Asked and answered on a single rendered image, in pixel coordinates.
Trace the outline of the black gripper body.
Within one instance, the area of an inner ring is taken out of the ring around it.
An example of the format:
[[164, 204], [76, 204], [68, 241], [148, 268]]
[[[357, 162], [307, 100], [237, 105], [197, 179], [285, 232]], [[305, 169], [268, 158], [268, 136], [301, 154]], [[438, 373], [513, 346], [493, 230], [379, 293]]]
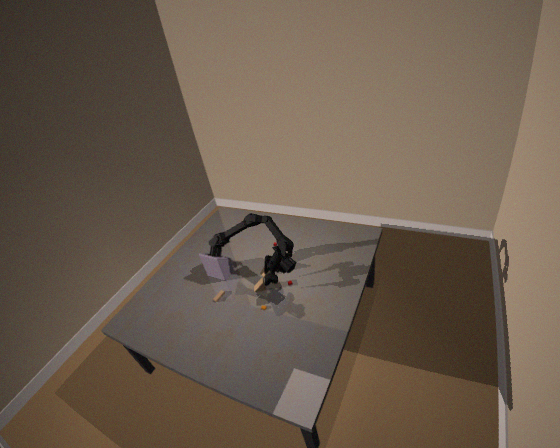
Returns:
[[265, 257], [265, 262], [267, 263], [267, 270], [270, 271], [270, 273], [268, 273], [266, 275], [266, 282], [272, 283], [272, 284], [277, 284], [278, 283], [278, 276], [275, 275], [275, 272], [277, 271], [278, 267], [280, 266], [280, 263], [275, 263], [272, 260], [272, 256], [269, 256], [269, 255], [267, 255]]

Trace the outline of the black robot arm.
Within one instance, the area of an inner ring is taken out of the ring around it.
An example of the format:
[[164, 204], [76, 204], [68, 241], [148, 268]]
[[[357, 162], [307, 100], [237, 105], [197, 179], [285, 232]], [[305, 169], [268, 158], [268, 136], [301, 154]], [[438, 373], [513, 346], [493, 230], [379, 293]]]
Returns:
[[[275, 263], [280, 263], [277, 269], [277, 273], [282, 272], [283, 274], [290, 273], [295, 269], [296, 262], [291, 258], [294, 243], [286, 237], [278, 226], [274, 223], [270, 216], [260, 216], [257, 214], [250, 213], [244, 220], [225, 232], [218, 233], [209, 241], [210, 254], [208, 256], [212, 257], [222, 257], [222, 247], [229, 243], [229, 239], [243, 231], [244, 229], [252, 226], [259, 225], [260, 223], [265, 223], [270, 232], [276, 238], [277, 245], [272, 247], [275, 252], [272, 255], [272, 260]], [[218, 245], [216, 245], [218, 244]], [[288, 251], [288, 253], [286, 253]]]

